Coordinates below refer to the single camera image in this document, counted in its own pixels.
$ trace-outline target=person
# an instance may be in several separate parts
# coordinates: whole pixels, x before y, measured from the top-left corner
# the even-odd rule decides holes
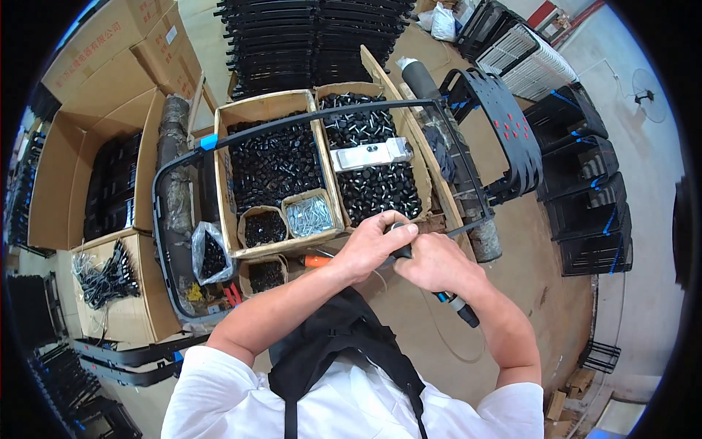
[[[418,235],[385,211],[363,221],[325,266],[257,294],[187,350],[162,438],[543,438],[536,337],[524,313],[446,235]],[[500,367],[477,409],[422,380],[350,285],[394,250],[395,271],[470,304]],[[269,349],[271,372],[255,374]],[[470,380],[470,370],[456,380]]]

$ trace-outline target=tool handle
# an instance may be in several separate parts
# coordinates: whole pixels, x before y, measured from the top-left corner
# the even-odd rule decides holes
[[[398,228],[402,227],[404,224],[403,223],[395,223],[391,225],[385,233]],[[407,244],[403,247],[400,247],[399,249],[395,250],[390,254],[391,256],[394,256],[395,258],[408,258],[412,259],[412,246],[410,244]],[[475,328],[478,325],[480,325],[480,320],[478,320],[478,317],[475,315],[475,311],[473,308],[470,307],[466,302],[464,302],[463,299],[458,297],[457,295],[453,295],[449,299],[449,294],[446,291],[439,292],[439,293],[433,293],[437,299],[439,299],[441,302],[448,301],[451,307],[458,313],[458,316],[461,317],[463,320],[465,320],[466,323],[470,325],[470,327]]]
[[[480,325],[480,320],[475,315],[475,311],[463,299],[454,294],[449,304],[470,327],[477,328]]]
[[[400,223],[398,221],[395,224],[388,227],[387,230],[385,231],[385,233],[390,232],[391,230],[394,230],[398,227],[402,227],[403,225],[404,225],[404,223]],[[399,259],[399,258],[412,259],[412,245],[411,244],[404,245],[404,246],[398,248],[397,250],[395,250],[394,252],[392,252],[390,255],[395,259]]]

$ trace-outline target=hand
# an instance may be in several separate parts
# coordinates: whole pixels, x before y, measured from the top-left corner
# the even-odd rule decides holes
[[[397,222],[407,225],[383,234],[389,225]],[[362,282],[390,253],[412,242],[418,231],[417,225],[409,224],[409,219],[399,212],[384,211],[363,220],[326,266],[338,270],[349,285]]]
[[[468,260],[451,238],[425,233],[412,242],[412,259],[395,261],[395,272],[417,287],[431,292],[449,291],[462,299],[472,287],[489,281],[481,266]]]

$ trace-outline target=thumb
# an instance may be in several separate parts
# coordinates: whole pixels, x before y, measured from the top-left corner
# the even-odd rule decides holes
[[[409,244],[417,237],[419,228],[416,224],[403,225],[383,235],[380,246],[383,253],[390,254]]]

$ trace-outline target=black wire harness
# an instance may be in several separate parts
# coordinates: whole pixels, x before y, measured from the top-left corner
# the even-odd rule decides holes
[[[121,240],[114,243],[112,256],[104,263],[92,264],[95,256],[83,252],[73,257],[73,274],[81,284],[83,300],[94,310],[109,301],[139,297],[139,285],[127,249]]]

